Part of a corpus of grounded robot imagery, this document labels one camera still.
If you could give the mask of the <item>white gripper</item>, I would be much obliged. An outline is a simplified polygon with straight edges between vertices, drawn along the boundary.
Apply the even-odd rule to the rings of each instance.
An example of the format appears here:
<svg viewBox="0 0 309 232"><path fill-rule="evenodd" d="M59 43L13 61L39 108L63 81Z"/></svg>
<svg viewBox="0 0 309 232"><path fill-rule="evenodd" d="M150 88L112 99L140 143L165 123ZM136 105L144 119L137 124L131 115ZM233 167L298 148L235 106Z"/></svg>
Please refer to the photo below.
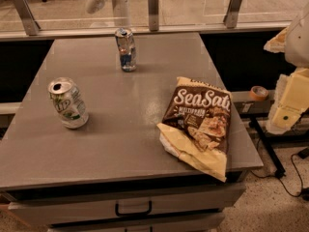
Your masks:
<svg viewBox="0 0 309 232"><path fill-rule="evenodd" d="M267 131L272 134L289 131L308 108L309 70L297 68L290 75L281 74L268 113Z"/></svg>

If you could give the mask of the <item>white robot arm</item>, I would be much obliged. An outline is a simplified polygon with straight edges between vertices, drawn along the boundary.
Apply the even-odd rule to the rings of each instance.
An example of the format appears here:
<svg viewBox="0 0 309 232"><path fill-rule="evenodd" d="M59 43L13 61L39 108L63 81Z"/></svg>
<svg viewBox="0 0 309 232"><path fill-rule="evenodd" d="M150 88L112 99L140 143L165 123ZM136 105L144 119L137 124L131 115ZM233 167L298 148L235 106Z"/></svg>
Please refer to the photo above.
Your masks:
<svg viewBox="0 0 309 232"><path fill-rule="evenodd" d="M285 60L295 66L290 75L279 76L268 113L267 131L283 134L309 108L309 4L288 27L267 41L264 50L283 52Z"/></svg>

